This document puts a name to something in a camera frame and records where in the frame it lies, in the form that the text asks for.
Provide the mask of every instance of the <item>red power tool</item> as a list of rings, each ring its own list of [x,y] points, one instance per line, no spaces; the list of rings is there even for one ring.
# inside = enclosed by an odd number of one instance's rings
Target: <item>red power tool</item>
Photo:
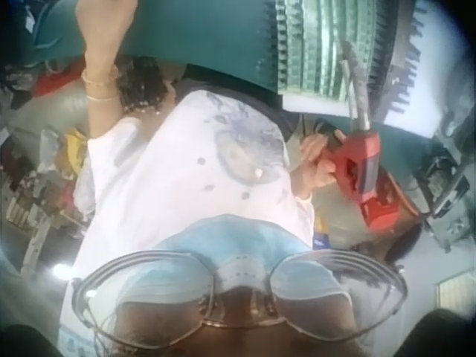
[[[395,225],[399,204],[388,178],[379,172],[380,137],[370,129],[367,75],[350,42],[341,41],[339,50],[349,93],[352,132],[338,148],[324,150],[323,157],[335,163],[340,190],[359,205],[368,228],[381,231]]]

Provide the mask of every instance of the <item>light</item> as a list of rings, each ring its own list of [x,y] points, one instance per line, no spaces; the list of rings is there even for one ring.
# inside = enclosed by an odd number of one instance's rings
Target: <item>light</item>
[[[86,297],[91,299],[94,296],[96,296],[96,294],[97,294],[96,290],[89,290],[89,291],[86,292]]]
[[[56,264],[53,267],[53,275],[59,279],[59,280],[64,280],[64,281],[69,281],[72,278],[74,278],[74,270],[72,266],[69,266],[67,264]]]

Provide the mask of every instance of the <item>teal panel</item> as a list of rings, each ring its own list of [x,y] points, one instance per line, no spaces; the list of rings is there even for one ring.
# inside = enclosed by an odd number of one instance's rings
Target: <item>teal panel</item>
[[[83,52],[74,8],[60,0],[40,24],[28,62]],[[272,0],[140,0],[122,52],[212,68],[277,90],[276,11]]]

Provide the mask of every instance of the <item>dark hair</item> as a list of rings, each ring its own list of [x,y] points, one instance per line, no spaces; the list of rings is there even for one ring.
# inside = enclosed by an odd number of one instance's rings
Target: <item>dark hair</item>
[[[151,57],[121,57],[118,68],[118,88],[125,113],[149,107],[158,111],[167,88],[157,61]]]

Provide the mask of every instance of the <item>eyeglass frame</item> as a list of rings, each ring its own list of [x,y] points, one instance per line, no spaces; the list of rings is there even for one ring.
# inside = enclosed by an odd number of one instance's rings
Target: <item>eyeglass frame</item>
[[[276,297],[274,296],[274,293],[272,289],[270,289],[271,292],[271,297],[272,297],[272,303],[273,303],[273,309],[279,315],[277,318],[270,319],[268,321],[261,321],[258,324],[249,327],[249,328],[259,328],[259,327],[270,327],[270,326],[275,326],[278,324],[282,323],[287,323],[292,329],[297,331],[298,333],[302,333],[313,340],[317,341],[325,341],[325,342],[345,342],[352,340],[354,338],[359,337],[360,335],[364,335],[365,333],[371,331],[372,329],[375,329],[378,325],[382,324],[385,322],[390,316],[395,315],[402,307],[403,303],[406,301],[408,297],[408,287],[405,282],[405,279],[402,277],[402,275],[394,268],[391,266],[387,266],[383,263],[380,263],[378,260],[373,259],[372,257],[368,257],[366,255],[360,254],[355,251],[345,251],[345,250],[340,250],[340,249],[324,249],[320,251],[306,251],[303,253],[297,253],[297,254],[291,254],[285,258],[283,258],[276,266],[270,271],[269,276],[267,277],[267,282],[269,284],[271,277],[273,276],[273,273],[285,262],[294,260],[296,258],[301,258],[301,257],[306,257],[306,256],[314,256],[317,252],[323,252],[323,251],[332,251],[332,252],[346,252],[350,254],[354,254],[356,256],[359,256],[360,258],[364,258],[366,260],[372,261],[374,264],[377,264],[383,269],[387,269],[387,273],[393,273],[395,274],[395,277],[397,280],[400,282],[400,292],[402,293],[402,298],[399,300],[399,302],[395,305],[395,307],[390,310],[389,313],[386,314],[386,316],[381,319],[379,322],[377,322],[374,325],[371,325],[363,330],[360,330],[358,332],[355,332],[351,335],[348,335],[345,338],[322,338],[322,337],[317,337],[316,335],[311,334],[310,332],[307,332],[303,330],[302,328],[295,326],[293,323],[289,321],[289,319],[286,316],[280,316],[279,312],[276,309]],[[109,279],[112,275],[116,274],[118,271],[124,270],[126,268],[129,268],[130,266],[136,266],[141,263],[151,263],[154,261],[162,260],[163,258],[179,258],[179,257],[186,257],[186,258],[192,258],[195,261],[197,261],[201,266],[203,266],[209,273],[210,273],[210,282],[211,282],[211,288],[210,288],[210,297],[208,301],[208,307],[206,310],[206,314],[202,316],[202,321],[200,325],[198,325],[196,328],[192,329],[189,333],[181,336],[180,338],[177,338],[176,340],[172,340],[167,346],[161,346],[161,347],[151,347],[151,346],[146,346],[146,345],[140,345],[140,344],[131,344],[129,342],[122,341],[119,338],[114,337],[113,335],[103,331],[96,323],[91,322],[86,319],[84,316],[84,312],[86,310],[89,310],[89,313],[93,317],[94,316],[89,308],[88,302],[85,299],[86,293],[91,290],[91,285],[94,283],[96,286],[100,286],[104,281]],[[86,326],[88,329],[93,329],[94,333],[97,333],[99,335],[102,335],[105,338],[108,338],[110,341],[113,341],[117,344],[123,345],[125,347],[129,348],[134,348],[134,349],[142,349],[142,350],[164,350],[168,347],[173,346],[174,344],[177,344],[178,342],[190,337],[193,333],[197,332],[200,330],[203,326],[210,326],[210,327],[216,327],[216,328],[226,328],[229,327],[226,324],[223,323],[217,323],[216,321],[213,321],[210,319],[210,315],[213,311],[214,308],[214,299],[215,299],[215,274],[207,267],[206,264],[200,260],[199,257],[196,256],[196,254],[192,252],[186,252],[186,251],[162,251],[162,250],[150,250],[150,251],[139,251],[131,254],[127,254],[125,256],[116,258],[103,266],[99,267],[95,271],[93,271],[90,275],[88,275],[84,279],[80,278],[74,278],[71,281],[71,287],[73,289],[73,293],[71,296],[71,308],[76,315],[76,317]],[[390,285],[387,288],[387,291],[385,293],[385,296],[387,297],[387,294],[389,293],[392,285]]]

